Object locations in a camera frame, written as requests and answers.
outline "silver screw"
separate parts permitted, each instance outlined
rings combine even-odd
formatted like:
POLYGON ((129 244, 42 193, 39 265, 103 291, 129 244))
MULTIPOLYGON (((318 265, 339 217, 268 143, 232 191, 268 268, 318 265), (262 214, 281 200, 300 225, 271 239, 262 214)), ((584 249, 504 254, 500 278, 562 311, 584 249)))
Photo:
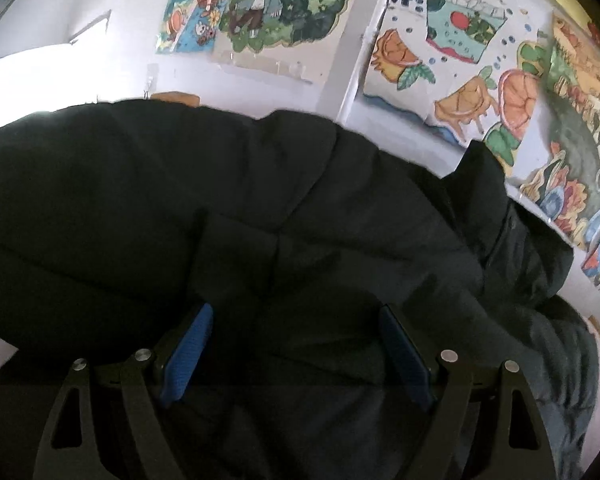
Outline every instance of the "silver screw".
POLYGON ((76 359, 74 361, 74 364, 71 365, 71 368, 73 368, 76 372, 79 372, 80 370, 84 370, 87 367, 87 359, 76 359))
POLYGON ((136 361, 146 361, 149 357, 151 357, 151 350, 148 348, 139 349, 134 355, 136 361))
POLYGON ((504 361, 504 367, 512 374, 517 374, 520 371, 520 365, 515 361, 504 361))
POLYGON ((456 354, 453 350, 443 350, 440 352, 440 357, 442 357, 443 361, 447 363, 455 363, 458 361, 458 354, 456 354))

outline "blue padding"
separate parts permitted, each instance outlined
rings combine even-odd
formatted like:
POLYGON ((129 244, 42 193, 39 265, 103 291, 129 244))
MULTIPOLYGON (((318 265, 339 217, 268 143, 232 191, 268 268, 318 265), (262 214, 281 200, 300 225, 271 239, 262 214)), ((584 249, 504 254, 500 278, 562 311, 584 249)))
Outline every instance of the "blue padding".
POLYGON ((160 392, 160 404, 168 407, 175 400, 180 400, 189 380, 196 369, 200 354, 209 336, 214 323, 214 310, 205 303, 193 320, 184 337, 176 346, 171 358, 164 367, 164 379, 160 392))
POLYGON ((430 390, 430 373, 389 307, 380 309, 378 327, 384 348, 410 399, 428 412, 436 398, 430 390))

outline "orange fruit drawing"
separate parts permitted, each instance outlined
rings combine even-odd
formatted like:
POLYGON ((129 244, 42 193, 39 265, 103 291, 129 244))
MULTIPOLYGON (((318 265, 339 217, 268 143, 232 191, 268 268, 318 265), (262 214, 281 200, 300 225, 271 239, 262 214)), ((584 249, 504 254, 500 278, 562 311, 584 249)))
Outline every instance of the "orange fruit drawing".
POLYGON ((538 98, 538 78, 517 68, 500 76, 498 100, 502 124, 517 140, 522 140, 538 98))
POLYGON ((394 28, 386 31, 376 42, 371 66, 379 70, 387 81, 397 83, 405 68, 416 66, 421 60, 400 39, 394 28))
POLYGON ((436 101, 434 113, 437 120, 451 125, 459 140, 466 142, 460 123, 469 124, 475 121, 480 133, 484 134, 480 116, 485 116, 490 107, 493 107, 496 114, 499 113, 498 103, 489 94, 484 79, 477 75, 451 95, 436 101))
POLYGON ((169 18, 169 21, 167 22, 167 31, 170 34, 170 36, 174 36, 175 34, 178 33, 178 31, 180 30, 180 27, 182 27, 182 23, 184 23, 184 17, 182 15, 182 11, 180 9, 175 9, 171 13, 171 17, 169 18))

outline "black jacket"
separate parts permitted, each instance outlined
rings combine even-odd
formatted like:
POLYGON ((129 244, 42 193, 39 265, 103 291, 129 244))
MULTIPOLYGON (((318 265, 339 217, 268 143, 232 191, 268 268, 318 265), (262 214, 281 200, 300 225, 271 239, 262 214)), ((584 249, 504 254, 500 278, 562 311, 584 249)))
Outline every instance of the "black jacket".
POLYGON ((71 361, 151 346, 194 294, 214 332, 160 416, 199 478, 393 479, 427 420, 392 383, 388 302, 440 349, 515 359, 577 478, 595 343, 554 297, 570 248, 503 181, 482 144, 440 180, 294 112, 128 101, 3 127, 0 336, 20 352, 0 371, 0 478, 30 478, 71 361))

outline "red ball drawing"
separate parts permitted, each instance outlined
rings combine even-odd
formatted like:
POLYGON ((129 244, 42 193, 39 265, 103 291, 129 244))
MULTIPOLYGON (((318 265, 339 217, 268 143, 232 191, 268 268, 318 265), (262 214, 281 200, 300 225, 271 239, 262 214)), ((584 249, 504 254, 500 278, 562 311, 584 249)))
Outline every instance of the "red ball drawing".
POLYGON ((460 30, 467 30, 469 27, 469 17, 455 10, 451 13, 451 23, 460 30))

